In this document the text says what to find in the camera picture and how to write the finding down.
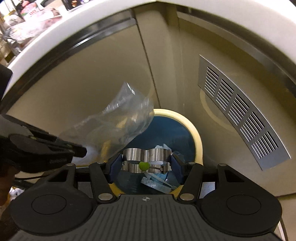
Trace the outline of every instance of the silver vent plate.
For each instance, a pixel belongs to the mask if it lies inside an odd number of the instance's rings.
[[[269,122],[219,69],[200,56],[198,85],[231,122],[262,170],[290,158]]]

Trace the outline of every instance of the human hand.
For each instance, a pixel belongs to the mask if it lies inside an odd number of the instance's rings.
[[[3,175],[0,176],[0,206],[4,205],[4,203],[7,201],[8,193],[15,178],[15,174],[18,172],[19,171],[13,166],[8,164],[2,165],[1,173],[3,173]]]

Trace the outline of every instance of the clear plastic wrap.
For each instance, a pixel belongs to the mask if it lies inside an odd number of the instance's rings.
[[[59,137],[87,147],[86,157],[73,159],[76,165],[85,166],[111,158],[145,131],[153,116],[152,100],[124,83],[104,111],[89,116]]]

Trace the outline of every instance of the black wire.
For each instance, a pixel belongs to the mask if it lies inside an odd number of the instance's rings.
[[[15,177],[15,180],[31,180],[31,179],[37,179],[37,178],[42,178],[42,177],[47,177],[47,176],[49,176],[49,174],[44,175],[44,176],[37,176],[37,177],[23,177],[23,178]]]

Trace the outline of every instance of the green round knob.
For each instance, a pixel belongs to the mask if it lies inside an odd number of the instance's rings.
[[[140,162],[139,163],[139,168],[142,170],[142,171],[147,171],[149,169],[150,165],[148,162]]]

